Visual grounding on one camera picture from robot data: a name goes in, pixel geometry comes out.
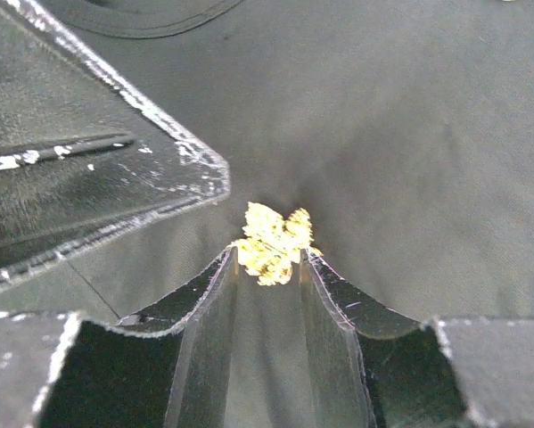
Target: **gold flake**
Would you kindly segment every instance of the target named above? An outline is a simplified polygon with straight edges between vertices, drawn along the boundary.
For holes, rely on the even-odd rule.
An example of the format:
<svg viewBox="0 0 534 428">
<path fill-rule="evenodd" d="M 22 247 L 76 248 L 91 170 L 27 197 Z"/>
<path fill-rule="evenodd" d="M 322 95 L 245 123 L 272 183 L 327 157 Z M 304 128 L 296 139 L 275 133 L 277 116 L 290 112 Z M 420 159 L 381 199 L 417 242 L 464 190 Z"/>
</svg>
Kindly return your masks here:
<svg viewBox="0 0 534 428">
<path fill-rule="evenodd" d="M 245 239 L 231 243 L 239 252 L 239 264 L 247 273 L 259 277 L 259 285 L 287 284 L 292 276 L 292 263 L 300 262 L 300 250 L 311 248 L 312 224 L 304 209 L 295 210 L 287 220 L 267 206 L 249 202 L 245 213 Z"/>
</svg>

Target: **black plastic part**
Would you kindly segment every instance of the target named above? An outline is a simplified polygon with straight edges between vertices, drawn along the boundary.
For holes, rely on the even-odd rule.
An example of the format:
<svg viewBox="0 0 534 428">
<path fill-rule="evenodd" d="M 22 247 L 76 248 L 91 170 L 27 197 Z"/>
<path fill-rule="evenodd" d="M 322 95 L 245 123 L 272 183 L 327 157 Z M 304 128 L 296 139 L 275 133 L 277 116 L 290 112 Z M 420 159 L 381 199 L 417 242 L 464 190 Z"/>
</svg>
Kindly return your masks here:
<svg viewBox="0 0 534 428">
<path fill-rule="evenodd" d="M 0 290 L 228 192 L 207 145 L 37 2 L 0 0 Z"/>
<path fill-rule="evenodd" d="M 0 427 L 222 427 L 235 261 L 236 249 L 223 251 L 118 326 L 79 313 L 0 313 L 0 400 L 9 404 Z"/>
<path fill-rule="evenodd" d="M 318 428 L 534 427 L 534 320 L 419 323 L 305 251 L 300 287 Z"/>
</svg>

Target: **dark gray fabric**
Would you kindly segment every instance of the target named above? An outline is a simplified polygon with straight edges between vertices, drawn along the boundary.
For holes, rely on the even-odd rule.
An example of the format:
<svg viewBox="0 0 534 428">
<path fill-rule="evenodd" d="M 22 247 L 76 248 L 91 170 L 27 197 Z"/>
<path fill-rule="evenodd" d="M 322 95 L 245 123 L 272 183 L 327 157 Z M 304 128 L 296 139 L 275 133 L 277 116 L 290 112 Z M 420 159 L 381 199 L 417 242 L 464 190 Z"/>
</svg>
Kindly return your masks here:
<svg viewBox="0 0 534 428">
<path fill-rule="evenodd" d="M 534 315 L 534 0 L 246 0 L 181 36 L 78 34 L 231 165 L 227 202 L 169 221 L 171 283 L 255 201 L 309 210 L 329 263 L 411 317 Z M 228 428 L 313 426 L 298 304 L 242 290 Z"/>
</svg>

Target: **black surface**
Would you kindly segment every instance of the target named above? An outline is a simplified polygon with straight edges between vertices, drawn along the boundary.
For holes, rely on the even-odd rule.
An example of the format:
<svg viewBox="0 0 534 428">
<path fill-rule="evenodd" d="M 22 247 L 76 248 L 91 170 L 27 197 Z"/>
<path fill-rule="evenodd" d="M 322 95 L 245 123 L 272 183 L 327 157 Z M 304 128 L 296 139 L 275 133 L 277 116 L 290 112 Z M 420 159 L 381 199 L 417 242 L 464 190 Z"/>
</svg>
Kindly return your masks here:
<svg viewBox="0 0 534 428">
<path fill-rule="evenodd" d="M 77 32 L 233 179 L 79 259 L 121 315 L 241 237 L 248 201 L 306 208 L 331 266 L 413 319 L 534 315 L 534 0 L 245 0 L 175 37 Z M 226 426 L 314 426 L 299 289 L 239 297 Z"/>
<path fill-rule="evenodd" d="M 300 273 L 318 426 L 368 426 L 341 420 L 355 406 L 352 379 L 369 395 L 357 408 L 370 409 L 379 427 L 534 426 L 534 319 L 422 324 L 364 295 L 314 254 L 302 255 Z M 354 336 L 355 346 L 342 336 Z"/>
<path fill-rule="evenodd" d="M 40 6 L 12 4 L 0 1 L 0 268 L 14 266 L 0 283 L 54 262 L 62 243 L 74 251 L 106 238 L 102 226 L 226 196 L 218 155 Z M 54 161 L 32 162 L 36 153 Z"/>
<path fill-rule="evenodd" d="M 0 428 L 222 427 L 237 273 L 226 249 L 118 326 L 0 312 Z"/>
<path fill-rule="evenodd" d="M 356 329 L 308 263 L 300 266 L 300 291 L 316 427 L 375 428 Z"/>
</svg>

